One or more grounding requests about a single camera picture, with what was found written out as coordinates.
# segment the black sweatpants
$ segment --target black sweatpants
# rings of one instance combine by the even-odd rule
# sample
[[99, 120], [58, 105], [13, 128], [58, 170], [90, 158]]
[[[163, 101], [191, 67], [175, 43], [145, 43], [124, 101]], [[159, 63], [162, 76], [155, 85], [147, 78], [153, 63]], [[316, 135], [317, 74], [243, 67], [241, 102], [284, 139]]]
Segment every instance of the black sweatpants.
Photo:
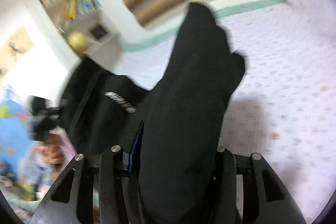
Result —
[[[132, 188], [141, 221], [201, 223], [223, 116], [244, 73], [244, 59], [230, 52], [211, 11], [191, 3], [163, 78], [151, 91], [87, 58], [64, 91], [62, 127], [78, 153], [94, 155], [115, 144], [129, 151], [143, 122]], [[136, 111], [127, 111], [127, 103]]]

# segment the yellow ball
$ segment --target yellow ball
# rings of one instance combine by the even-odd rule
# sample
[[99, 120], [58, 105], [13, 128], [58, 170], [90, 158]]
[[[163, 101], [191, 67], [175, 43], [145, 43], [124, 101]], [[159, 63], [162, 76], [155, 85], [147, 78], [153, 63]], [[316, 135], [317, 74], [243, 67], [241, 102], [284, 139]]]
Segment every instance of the yellow ball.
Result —
[[6, 105], [0, 105], [0, 118], [7, 118], [9, 117], [11, 110]]
[[68, 35], [68, 44], [78, 54], [84, 52], [89, 47], [86, 35], [76, 31]]

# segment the white bed sheet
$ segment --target white bed sheet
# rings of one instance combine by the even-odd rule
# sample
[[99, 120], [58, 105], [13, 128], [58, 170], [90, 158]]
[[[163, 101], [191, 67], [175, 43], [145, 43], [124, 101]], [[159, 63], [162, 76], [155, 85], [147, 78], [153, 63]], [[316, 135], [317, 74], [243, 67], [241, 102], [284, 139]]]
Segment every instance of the white bed sheet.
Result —
[[[336, 188], [336, 0], [288, 0], [219, 24], [247, 57], [219, 144], [260, 152], [310, 224]], [[151, 89], [174, 39], [123, 53], [114, 72]]]

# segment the mint green trim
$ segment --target mint green trim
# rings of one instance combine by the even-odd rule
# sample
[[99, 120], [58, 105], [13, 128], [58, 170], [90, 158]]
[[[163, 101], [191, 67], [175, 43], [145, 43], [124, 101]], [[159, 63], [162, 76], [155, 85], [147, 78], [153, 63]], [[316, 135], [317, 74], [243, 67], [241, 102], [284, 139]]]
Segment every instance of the mint green trim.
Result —
[[[276, 5], [279, 3], [285, 3], [286, 1], [287, 0], [258, 0], [258, 1], [249, 2], [245, 4], [235, 5], [232, 7], [226, 7], [218, 11], [215, 11], [215, 18], [219, 19], [219, 18], [231, 16], [231, 15], [244, 13], [244, 12], [250, 12], [250, 11], [258, 10], [261, 8], [269, 7], [272, 5]], [[144, 48], [148, 48], [150, 46], [157, 45], [160, 42], [177, 35], [178, 30], [179, 30], [179, 27], [176, 27], [162, 34], [151, 37], [147, 40], [143, 40], [141, 42], [125, 43], [123, 44], [123, 51], [124, 52], [134, 52], [134, 51], [142, 50]]]

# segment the metal bolt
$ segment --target metal bolt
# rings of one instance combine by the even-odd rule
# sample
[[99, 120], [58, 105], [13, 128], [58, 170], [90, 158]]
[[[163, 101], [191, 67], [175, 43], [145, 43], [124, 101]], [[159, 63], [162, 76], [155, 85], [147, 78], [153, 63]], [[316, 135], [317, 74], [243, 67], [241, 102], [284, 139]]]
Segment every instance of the metal bolt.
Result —
[[217, 151], [218, 151], [218, 152], [224, 152], [224, 151], [225, 151], [225, 148], [224, 148], [223, 146], [220, 145], [220, 146], [217, 147]]
[[253, 153], [252, 158], [254, 158], [255, 160], [261, 160], [261, 155], [259, 153]]
[[118, 152], [120, 151], [121, 146], [120, 145], [114, 145], [111, 147], [112, 152]]
[[83, 154], [77, 154], [77, 155], [75, 156], [75, 160], [76, 160], [76, 161], [82, 160], [83, 158], [84, 158], [84, 155], [83, 155]]

